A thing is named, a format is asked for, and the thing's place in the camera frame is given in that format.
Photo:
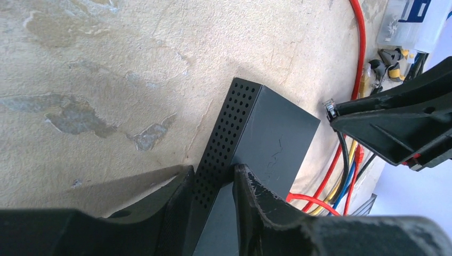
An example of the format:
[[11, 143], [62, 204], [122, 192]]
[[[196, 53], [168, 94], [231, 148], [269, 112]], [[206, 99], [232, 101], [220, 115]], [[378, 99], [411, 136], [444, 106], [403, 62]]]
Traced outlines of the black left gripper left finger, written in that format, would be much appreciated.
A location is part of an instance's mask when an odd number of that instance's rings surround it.
[[107, 218], [75, 209], [1, 210], [1, 255], [182, 255], [195, 173]]

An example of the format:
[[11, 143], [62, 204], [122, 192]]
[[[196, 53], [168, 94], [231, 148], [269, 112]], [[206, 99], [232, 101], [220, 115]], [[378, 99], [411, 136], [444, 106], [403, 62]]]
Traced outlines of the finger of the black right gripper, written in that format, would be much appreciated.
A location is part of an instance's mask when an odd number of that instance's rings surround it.
[[330, 125], [394, 166], [451, 159], [451, 57], [397, 87], [330, 104]]

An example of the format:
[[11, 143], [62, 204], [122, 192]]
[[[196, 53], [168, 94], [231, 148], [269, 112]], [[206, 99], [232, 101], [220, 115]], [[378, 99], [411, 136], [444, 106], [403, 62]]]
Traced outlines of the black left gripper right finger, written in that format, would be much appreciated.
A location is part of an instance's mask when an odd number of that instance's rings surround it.
[[240, 255], [451, 255], [451, 240], [423, 217], [313, 217], [235, 167]]

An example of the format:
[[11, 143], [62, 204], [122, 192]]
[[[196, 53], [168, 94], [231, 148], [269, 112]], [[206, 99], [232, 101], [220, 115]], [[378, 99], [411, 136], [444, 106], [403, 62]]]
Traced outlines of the black network switch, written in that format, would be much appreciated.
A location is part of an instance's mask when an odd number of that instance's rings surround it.
[[233, 168], [246, 164], [285, 198], [320, 120], [267, 86], [234, 78], [190, 189], [183, 255], [237, 255]]

